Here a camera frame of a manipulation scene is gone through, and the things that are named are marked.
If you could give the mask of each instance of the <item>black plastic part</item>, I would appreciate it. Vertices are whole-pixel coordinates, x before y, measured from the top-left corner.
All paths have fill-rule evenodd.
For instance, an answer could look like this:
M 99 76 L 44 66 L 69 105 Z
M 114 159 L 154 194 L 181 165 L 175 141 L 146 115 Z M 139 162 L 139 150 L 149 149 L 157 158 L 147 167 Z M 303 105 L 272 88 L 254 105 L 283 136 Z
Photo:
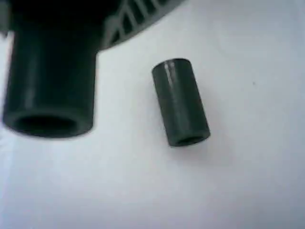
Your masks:
M 210 129 L 191 63 L 167 60 L 152 73 L 169 145 L 189 146 L 207 139 Z
M 93 126 L 95 29 L 15 29 L 4 124 L 30 136 L 67 138 Z

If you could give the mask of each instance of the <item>vent slats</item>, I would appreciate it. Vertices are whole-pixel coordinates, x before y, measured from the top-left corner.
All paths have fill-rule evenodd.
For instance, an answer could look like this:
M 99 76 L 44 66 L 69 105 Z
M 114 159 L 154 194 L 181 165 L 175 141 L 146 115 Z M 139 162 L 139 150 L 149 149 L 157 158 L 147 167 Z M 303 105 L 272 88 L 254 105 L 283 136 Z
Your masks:
M 118 17 L 118 31 L 113 34 L 111 44 L 119 42 L 128 34 L 137 30 L 168 2 L 170 0 L 125 0 L 125 5 Z

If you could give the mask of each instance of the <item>ribbed grille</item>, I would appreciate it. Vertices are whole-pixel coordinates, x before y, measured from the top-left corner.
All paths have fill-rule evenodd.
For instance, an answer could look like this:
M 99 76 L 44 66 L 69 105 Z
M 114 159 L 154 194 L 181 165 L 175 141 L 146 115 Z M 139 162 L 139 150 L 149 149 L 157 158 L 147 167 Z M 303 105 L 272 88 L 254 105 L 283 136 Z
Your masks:
M 107 46 L 124 40 L 171 1 L 175 0 L 126 0 L 118 12 L 115 20 L 117 29 L 112 32 Z

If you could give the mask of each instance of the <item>hollow cylinder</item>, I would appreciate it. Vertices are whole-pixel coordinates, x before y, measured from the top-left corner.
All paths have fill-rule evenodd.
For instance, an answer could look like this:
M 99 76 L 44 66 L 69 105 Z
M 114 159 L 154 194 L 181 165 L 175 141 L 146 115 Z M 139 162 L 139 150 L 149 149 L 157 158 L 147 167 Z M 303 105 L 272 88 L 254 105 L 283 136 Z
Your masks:
M 91 130 L 100 40 L 95 29 L 29 23 L 14 31 L 4 124 L 45 138 Z
M 167 60 L 157 65 L 153 80 L 171 146 L 188 146 L 210 136 L 191 63 Z

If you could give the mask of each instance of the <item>hole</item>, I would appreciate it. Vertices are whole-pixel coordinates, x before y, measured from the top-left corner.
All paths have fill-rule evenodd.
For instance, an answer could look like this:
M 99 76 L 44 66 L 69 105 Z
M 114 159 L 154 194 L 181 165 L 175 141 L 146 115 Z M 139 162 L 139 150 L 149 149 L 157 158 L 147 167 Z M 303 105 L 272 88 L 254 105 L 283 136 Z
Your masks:
M 119 39 L 120 39 L 120 33 L 119 33 L 119 31 L 117 31 L 117 32 L 115 32 L 115 34 L 114 34 L 114 36 L 111 40 L 111 44 L 114 44 L 114 43 L 118 42 Z
M 28 116 L 16 123 L 16 128 L 29 135 L 40 137 L 65 137 L 77 130 L 75 121 L 48 115 Z
M 132 31 L 132 23 L 130 21 L 130 18 L 127 16 L 127 14 L 125 14 L 123 18 L 123 28 L 126 34 Z
M 135 2 L 135 0 L 131 0 L 130 3 L 130 8 L 132 9 L 133 15 L 135 20 L 137 21 L 138 24 L 142 24 L 145 20 L 138 4 Z
M 203 137 L 188 137 L 180 140 L 177 145 L 178 146 L 189 146 L 203 141 Z
M 153 14 L 156 11 L 156 7 L 153 5 L 151 0 L 143 0 L 144 5 L 146 6 L 147 12 Z

